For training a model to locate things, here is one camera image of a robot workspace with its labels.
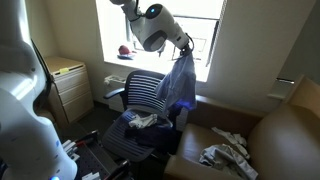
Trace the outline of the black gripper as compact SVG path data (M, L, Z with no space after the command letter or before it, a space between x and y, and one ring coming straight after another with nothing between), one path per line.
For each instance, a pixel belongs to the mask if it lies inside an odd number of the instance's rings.
M188 56L193 52L194 46L189 46L185 45L181 50L180 50L180 56L185 57Z

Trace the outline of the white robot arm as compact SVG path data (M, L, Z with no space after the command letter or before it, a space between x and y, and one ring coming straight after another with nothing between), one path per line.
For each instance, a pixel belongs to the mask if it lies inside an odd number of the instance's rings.
M7 165L1 180L76 180L78 166L52 121L34 111L46 82L25 0L0 0L0 157Z

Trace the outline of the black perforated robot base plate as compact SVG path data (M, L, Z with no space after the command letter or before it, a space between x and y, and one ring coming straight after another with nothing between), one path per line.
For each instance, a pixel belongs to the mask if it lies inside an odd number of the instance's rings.
M98 131L92 131L62 144L77 165L75 180L132 180L130 162L123 160L117 164L100 145L98 134Z

